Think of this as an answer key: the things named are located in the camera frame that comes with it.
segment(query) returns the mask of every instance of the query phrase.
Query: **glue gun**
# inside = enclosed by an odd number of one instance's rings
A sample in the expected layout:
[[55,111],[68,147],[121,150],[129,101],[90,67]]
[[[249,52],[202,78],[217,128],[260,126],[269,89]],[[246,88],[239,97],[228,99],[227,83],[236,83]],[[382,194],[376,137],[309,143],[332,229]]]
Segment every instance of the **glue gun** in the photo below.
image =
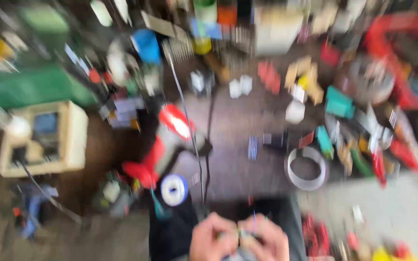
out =
[[140,181],[142,187],[147,189],[156,186],[157,181],[173,167],[176,152],[183,150],[194,151],[191,141],[190,129],[193,131],[196,149],[202,153],[203,149],[212,146],[206,137],[194,129],[193,122],[188,121],[185,115],[174,104],[164,104],[158,113],[159,127],[156,132],[156,141],[141,163],[124,162],[124,172]]

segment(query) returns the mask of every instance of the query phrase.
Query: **human hand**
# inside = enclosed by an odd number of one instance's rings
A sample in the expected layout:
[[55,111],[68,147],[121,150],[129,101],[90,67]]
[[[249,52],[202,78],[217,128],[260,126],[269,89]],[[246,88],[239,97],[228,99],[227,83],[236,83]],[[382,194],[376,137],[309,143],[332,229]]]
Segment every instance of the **human hand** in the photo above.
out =
[[193,229],[190,261],[220,261],[238,247],[236,223],[212,212]]
[[258,261],[289,261],[288,237],[270,219],[257,214],[247,220],[239,221],[238,228],[255,234],[262,244],[251,235],[240,238],[242,247],[251,251]]

